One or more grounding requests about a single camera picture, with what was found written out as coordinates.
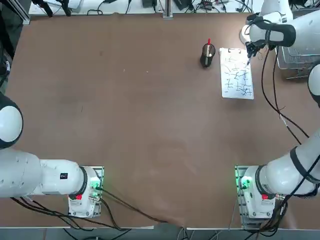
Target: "cable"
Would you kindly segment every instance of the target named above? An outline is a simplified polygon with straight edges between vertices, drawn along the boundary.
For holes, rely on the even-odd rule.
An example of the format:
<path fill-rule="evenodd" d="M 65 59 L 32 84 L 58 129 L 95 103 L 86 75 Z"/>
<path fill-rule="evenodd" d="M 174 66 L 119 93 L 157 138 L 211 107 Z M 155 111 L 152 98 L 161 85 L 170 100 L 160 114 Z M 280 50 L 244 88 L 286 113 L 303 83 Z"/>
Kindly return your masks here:
<path fill-rule="evenodd" d="M 186 9 L 185 12 L 184 12 L 185 14 L 188 12 L 188 10 L 191 10 L 191 11 L 192 11 L 192 10 L 195 9 L 195 8 L 194 8 L 194 5 L 193 5 L 194 2 L 195 2 L 195 0 L 193 0 L 193 1 L 191 2 L 191 4 L 188 5 L 187 9 Z"/>
<path fill-rule="evenodd" d="M 182 227 L 182 228 L 180 229 L 180 231 L 179 231 L 179 233 L 178 233 L 178 236 L 176 237 L 176 240 L 179 240 L 179 236 L 180 236 L 182 230 L 184 230 L 184 227 Z"/>
<path fill-rule="evenodd" d="M 224 10 L 225 13 L 227 13 L 227 8 L 226 8 L 226 5 L 224 3 L 224 0 L 221 0 L 221 3 L 222 3 L 222 9 Z"/>
<path fill-rule="evenodd" d="M 110 240 L 116 240 L 120 237 L 122 237 L 123 235 L 127 234 L 128 232 L 130 232 L 132 229 L 128 229 L 126 230 L 125 232 L 119 234 L 118 236 L 115 236 L 114 238 L 111 238 Z M 98 238 L 98 240 L 104 240 L 103 238 L 101 237 L 96 237 L 96 236 L 89 236 L 89 237 L 86 237 L 84 238 L 83 240 L 96 240 Z"/>
<path fill-rule="evenodd" d="M 230 231 L 231 229 L 231 226 L 232 226 L 232 222 L 234 221 L 234 217 L 235 217 L 235 211 L 236 211 L 236 207 L 237 207 L 237 202 L 238 202 L 238 195 L 240 193 L 240 186 L 239 186 L 239 189 L 236 193 L 236 198 L 235 198 L 235 202 L 234 202 L 234 205 L 233 205 L 233 211 L 232 211 L 232 216 L 231 216 L 231 221 L 230 221 L 230 224 L 229 224 L 229 227 L 228 227 L 228 232 Z"/>
<path fill-rule="evenodd" d="M 165 9 L 164 9 L 164 7 L 162 6 L 161 0 L 159 0 L 159 3 L 160 3 L 160 6 L 161 6 L 161 9 L 162 9 L 162 12 L 165 12 Z"/>
<path fill-rule="evenodd" d="M 292 123 L 294 126 L 296 126 L 307 138 L 309 138 L 309 135 L 298 125 L 296 124 L 294 121 L 292 121 L 289 117 L 287 117 L 286 115 L 284 115 L 282 112 L 278 111 L 274 105 L 269 101 L 266 92 L 265 92 L 265 88 L 264 88 L 264 71 L 265 71 L 265 66 L 266 66 L 266 62 L 267 62 L 267 58 L 268 55 L 270 53 L 270 47 L 268 48 L 268 51 L 265 55 L 265 59 L 263 62 L 263 66 L 262 66 L 262 74 L 261 74 L 261 88 L 262 88 L 262 94 L 265 98 L 265 100 L 267 101 L 267 103 L 270 105 L 270 107 L 272 107 L 272 109 L 274 111 L 276 111 L 279 115 L 281 115 L 282 117 L 284 117 L 286 120 L 288 120 L 290 123 Z"/>
<path fill-rule="evenodd" d="M 72 234 L 70 232 L 68 232 L 65 228 L 62 228 L 63 231 L 66 232 L 66 234 L 68 234 L 71 238 L 73 238 L 74 240 L 79 240 L 78 238 L 76 238 L 75 236 L 72 236 Z"/>
<path fill-rule="evenodd" d="M 116 239 L 118 239 L 118 238 L 122 237 L 123 235 L 125 235 L 126 233 L 130 232 L 131 230 L 132 230 L 132 229 L 129 229 L 129 230 L 127 230 L 127 231 L 125 231 L 125 232 L 123 232 L 123 233 L 119 234 L 118 236 L 116 236 L 116 237 L 114 237 L 114 238 L 111 238 L 110 240 L 116 240 Z"/>
<path fill-rule="evenodd" d="M 53 214 L 63 215 L 63 213 L 61 213 L 61 212 L 59 212 L 59 211 L 52 211 L 52 210 L 46 208 L 45 206 L 41 205 L 41 204 L 38 203 L 37 201 L 32 200 L 32 202 L 34 202 L 35 204 L 37 204 L 37 205 L 40 206 L 41 208 L 40 208 L 40 207 L 37 207 L 37 206 L 34 206 L 34 205 L 30 204 L 30 203 L 28 203 L 23 197 L 20 197 L 20 199 L 24 202 L 24 204 L 26 204 L 27 206 L 29 206 L 29 207 L 31 207 L 31 208 L 38 209 L 38 210 L 45 210 L 45 211 L 50 212 L 50 213 L 53 213 Z M 70 226 L 71 228 L 73 228 L 73 229 L 83 230 L 83 231 L 85 231 L 85 232 L 91 232 L 91 231 L 94 230 L 94 229 L 84 229 L 84 228 L 82 228 L 81 226 L 79 226 L 79 224 L 78 224 L 75 220 L 69 218 L 69 216 L 66 217 L 66 218 L 69 219 L 71 222 L 73 222 L 77 227 L 75 227 L 75 226 L 73 226 L 72 224 L 70 224 L 69 222 L 67 222 L 67 221 L 66 221 L 65 219 L 63 219 L 63 217 L 61 217 L 61 216 L 56 216 L 56 217 L 58 217 L 59 219 L 61 219 L 62 221 L 64 221 L 67 225 L 69 225 L 69 226 Z"/>
<path fill-rule="evenodd" d="M 245 12 L 246 9 L 248 10 L 248 12 L 250 12 L 249 8 L 247 8 L 247 7 L 243 8 L 243 12 Z"/>
<path fill-rule="evenodd" d="M 113 223 L 113 225 L 115 226 L 116 229 L 118 229 L 119 231 L 125 231 L 125 229 L 122 229 L 120 228 L 115 219 L 114 219 L 114 216 L 112 215 L 112 212 L 111 212 L 111 209 L 109 207 L 109 205 L 107 204 L 107 202 L 105 200 L 103 200 L 102 198 L 100 198 L 100 201 L 103 203 L 103 205 L 106 207 L 106 209 L 108 210 L 109 212 L 109 215 L 110 215 L 110 218 L 111 218 L 111 222 Z"/>
<path fill-rule="evenodd" d="M 222 230 L 220 230 L 220 231 L 216 231 L 211 237 L 209 237 L 209 239 L 208 240 L 212 240 L 212 239 L 214 239 L 215 237 L 218 237 L 218 235 L 220 234 L 222 232 Z"/>
<path fill-rule="evenodd" d="M 191 236 L 190 236 L 190 239 L 189 239 L 189 240 L 192 240 L 192 237 L 194 236 L 194 234 L 195 234 L 195 230 L 193 230 L 193 231 L 192 231 L 192 233 L 191 233 Z"/>
<path fill-rule="evenodd" d="M 251 233 L 249 236 L 247 236 L 244 240 L 248 240 L 249 238 L 251 238 L 252 235 L 254 235 L 255 232 Z"/>
<path fill-rule="evenodd" d="M 116 200 L 118 200 L 119 202 L 121 202 L 122 204 L 124 204 L 126 207 L 128 207 L 128 208 L 130 208 L 130 209 L 132 209 L 132 210 L 134 210 L 134 211 L 136 211 L 136 212 L 138 212 L 138 213 L 140 213 L 141 215 L 147 217 L 147 218 L 150 219 L 150 220 L 153 220 L 153 221 L 156 221 L 156 222 L 159 222 L 159 223 L 167 223 L 167 221 L 164 221 L 164 220 L 161 220 L 161 219 L 152 217 L 152 216 L 144 213 L 144 212 L 141 211 L 140 209 L 138 209 L 138 208 L 136 208 L 136 207 L 134 207 L 134 206 L 126 203 L 125 201 L 121 200 L 119 197 L 115 196 L 115 195 L 112 194 L 111 192 L 109 192 L 109 191 L 107 191 L 107 190 L 105 190 L 105 189 L 103 189 L 103 188 L 101 188 L 101 187 L 96 187 L 95 189 L 96 189 L 96 190 L 99 190 L 99 191 L 103 191 L 104 193 L 110 195 L 110 196 L 113 197 L 114 199 L 116 199 Z"/>
<path fill-rule="evenodd" d="M 207 9 L 206 9 L 206 6 L 203 4 L 203 2 L 201 1 L 200 3 L 198 3 L 197 5 L 196 5 L 196 8 L 195 8 L 195 10 L 194 10 L 194 14 L 196 14 L 197 13 L 197 10 L 198 10 L 198 8 L 200 7 L 200 5 L 203 5 L 204 6 L 204 10 L 206 11 L 206 13 L 208 13 L 208 11 L 207 11 Z"/>
<path fill-rule="evenodd" d="M 98 6 L 98 8 L 97 8 L 97 9 L 89 9 L 89 10 L 86 12 L 86 15 L 88 16 L 90 12 L 96 12 L 98 15 L 103 15 L 103 14 L 104 14 L 104 12 L 103 12 L 103 11 L 101 11 L 99 8 L 100 8 L 100 7 L 101 7 L 101 5 L 102 5 L 102 4 L 104 4 L 104 3 L 106 3 L 106 1 L 105 1 L 105 0 L 104 0 L 104 1 L 102 1 L 102 2 L 99 4 L 99 6 Z"/>
<path fill-rule="evenodd" d="M 4 46 L 0 41 L 0 66 L 2 66 L 2 64 L 4 63 L 4 56 L 5 56 Z"/>
<path fill-rule="evenodd" d="M 247 4 L 245 4 L 244 2 L 239 1 L 239 0 L 234 0 L 234 1 L 236 1 L 236 2 L 238 2 L 238 3 L 240 3 L 240 4 L 243 4 L 246 8 L 249 9 L 249 11 L 250 11 L 251 13 L 253 13 L 253 12 L 252 12 L 252 9 L 251 9 Z"/>
<path fill-rule="evenodd" d="M 280 112 L 280 109 L 278 106 L 278 101 L 277 101 L 276 81 L 275 81 L 275 72 L 276 72 L 276 64 L 277 64 L 278 54 L 279 54 L 279 46 L 277 46 L 275 60 L 274 60 L 274 64 L 273 64 L 272 85 L 273 85 L 273 96 L 274 96 L 275 107 L 276 107 L 277 112 L 279 113 L 279 117 L 281 117 L 281 112 Z M 288 129 L 288 131 L 291 133 L 291 135 L 294 137 L 294 139 L 301 145 L 301 142 L 299 141 L 298 137 L 290 129 L 290 127 L 287 125 L 286 121 L 283 118 L 282 118 L 282 120 L 285 124 L 285 127 Z"/>
<path fill-rule="evenodd" d="M 80 220 L 83 220 L 83 221 L 86 221 L 86 222 L 89 222 L 89 223 L 98 224 L 98 225 L 105 226 L 105 227 L 108 227 L 108 228 L 116 229 L 114 226 L 111 226 L 111 225 L 108 225 L 108 224 L 105 224 L 105 223 L 102 223 L 102 222 L 94 221 L 94 220 L 91 220 L 91 219 L 88 219 L 88 218 L 83 218 L 83 217 L 78 217 L 78 216 L 73 216 L 73 215 L 66 215 L 66 214 L 59 214 L 57 211 L 52 211 L 53 213 L 51 213 L 51 212 L 48 212 L 48 211 L 45 211 L 45 210 L 38 210 L 38 209 L 30 207 L 30 206 L 28 206 L 26 204 L 23 204 L 22 202 L 20 202 L 19 200 L 17 200 L 14 197 L 11 197 L 11 199 L 13 201 L 15 201 L 17 204 L 19 204 L 20 206 L 22 206 L 22 207 L 24 207 L 26 209 L 29 209 L 31 211 L 37 212 L 37 213 L 45 214 L 45 215 L 48 215 L 48 216 L 55 216 L 55 217 L 59 216 L 59 217 L 63 217 L 63 218 L 80 219 Z"/>
<path fill-rule="evenodd" d="M 59 7 L 59 9 L 57 10 L 57 11 L 55 11 L 55 13 L 54 14 L 52 14 L 52 15 L 55 15 L 57 12 L 59 12 L 59 10 L 61 9 L 61 7 L 62 7 L 62 5 Z"/>
<path fill-rule="evenodd" d="M 213 9 L 215 9 L 215 10 L 217 10 L 217 11 L 218 11 L 218 13 L 220 13 L 219 9 L 218 9 L 218 8 L 216 8 L 215 6 L 213 6 L 213 5 L 212 5 L 212 8 L 213 8 Z"/>
<path fill-rule="evenodd" d="M 128 13 L 129 6 L 130 6 L 131 1 L 132 1 L 132 0 L 128 0 L 128 7 L 126 8 L 125 14 L 127 14 L 127 13 Z"/>

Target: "black cup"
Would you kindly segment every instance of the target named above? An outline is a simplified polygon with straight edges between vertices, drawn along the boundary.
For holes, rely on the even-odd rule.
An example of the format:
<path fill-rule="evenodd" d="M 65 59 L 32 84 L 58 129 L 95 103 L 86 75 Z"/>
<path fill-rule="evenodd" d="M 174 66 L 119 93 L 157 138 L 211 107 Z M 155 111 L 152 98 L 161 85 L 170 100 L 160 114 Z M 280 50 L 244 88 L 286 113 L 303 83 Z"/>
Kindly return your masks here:
<path fill-rule="evenodd" d="M 207 68 L 211 65 L 212 59 L 214 58 L 214 55 L 216 53 L 216 48 L 212 44 L 209 45 L 209 56 L 207 56 L 207 48 L 208 43 L 203 45 L 202 47 L 202 54 L 200 57 L 200 63 L 202 67 Z"/>

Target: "tabletop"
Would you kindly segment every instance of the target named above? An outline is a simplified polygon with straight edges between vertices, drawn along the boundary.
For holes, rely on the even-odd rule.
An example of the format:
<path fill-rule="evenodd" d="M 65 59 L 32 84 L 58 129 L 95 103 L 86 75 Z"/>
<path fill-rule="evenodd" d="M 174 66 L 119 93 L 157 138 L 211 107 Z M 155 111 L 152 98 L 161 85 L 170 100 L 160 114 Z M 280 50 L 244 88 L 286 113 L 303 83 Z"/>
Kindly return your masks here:
<path fill-rule="evenodd" d="M 247 14 L 155 14 L 37 18 L 21 32 L 7 95 L 23 112 L 15 149 L 41 159 L 104 166 L 104 186 L 158 219 L 228 228 L 235 165 L 261 165 L 296 145 L 261 91 L 263 60 L 251 63 L 254 100 L 222 98 L 219 54 L 200 66 L 208 38 L 242 48 Z M 272 97 L 270 54 L 265 90 Z M 304 81 L 275 73 L 283 112 L 312 134 L 320 111 Z M 65 196 L 39 196 L 66 212 Z M 156 224 L 107 199 L 123 227 Z M 65 226 L 0 199 L 0 226 Z M 319 229 L 319 198 L 292 198 L 282 228 Z M 110 223 L 107 211 L 97 221 Z M 240 228 L 236 208 L 231 228 Z"/>

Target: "white paper with drawing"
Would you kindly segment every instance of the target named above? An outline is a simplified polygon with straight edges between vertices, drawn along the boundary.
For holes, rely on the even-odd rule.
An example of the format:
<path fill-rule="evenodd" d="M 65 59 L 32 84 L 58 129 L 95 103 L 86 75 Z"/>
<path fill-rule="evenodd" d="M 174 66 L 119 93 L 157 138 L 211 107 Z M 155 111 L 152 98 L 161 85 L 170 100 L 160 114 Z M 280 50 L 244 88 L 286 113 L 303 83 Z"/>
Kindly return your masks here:
<path fill-rule="evenodd" d="M 251 66 L 247 51 L 220 48 L 221 90 L 223 98 L 254 99 Z"/>

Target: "robotic arm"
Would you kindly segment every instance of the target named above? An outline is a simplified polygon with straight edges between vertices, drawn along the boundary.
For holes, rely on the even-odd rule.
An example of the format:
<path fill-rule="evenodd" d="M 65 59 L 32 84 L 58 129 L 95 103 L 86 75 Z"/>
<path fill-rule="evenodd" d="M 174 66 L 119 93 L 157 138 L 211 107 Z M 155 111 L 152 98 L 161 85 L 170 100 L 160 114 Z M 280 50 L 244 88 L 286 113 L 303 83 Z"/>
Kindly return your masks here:
<path fill-rule="evenodd" d="M 79 166 L 64 159 L 39 159 L 11 147 L 23 131 L 19 107 L 0 93 L 0 198 L 68 195 L 69 214 L 100 215 L 103 168 Z"/>
<path fill-rule="evenodd" d="M 247 17 L 251 42 L 248 58 L 266 44 L 316 51 L 320 49 L 320 10 L 293 19 L 288 0 L 265 0 L 260 13 Z"/>
<path fill-rule="evenodd" d="M 247 18 L 251 39 L 246 43 L 248 58 L 254 57 L 265 45 L 319 50 L 319 14 L 320 10 L 317 10 L 293 20 L 288 0 L 265 0 L 261 13 Z M 308 76 L 309 92 L 320 107 L 319 76 L 320 61 L 314 64 Z M 317 191 L 320 163 L 307 173 L 317 158 L 320 158 L 320 129 L 305 143 L 267 165 L 248 167 L 240 183 L 247 202 L 248 217 L 270 218 L 275 208 L 276 194 L 291 194 L 304 176 L 305 181 L 295 194 L 307 195 Z"/>

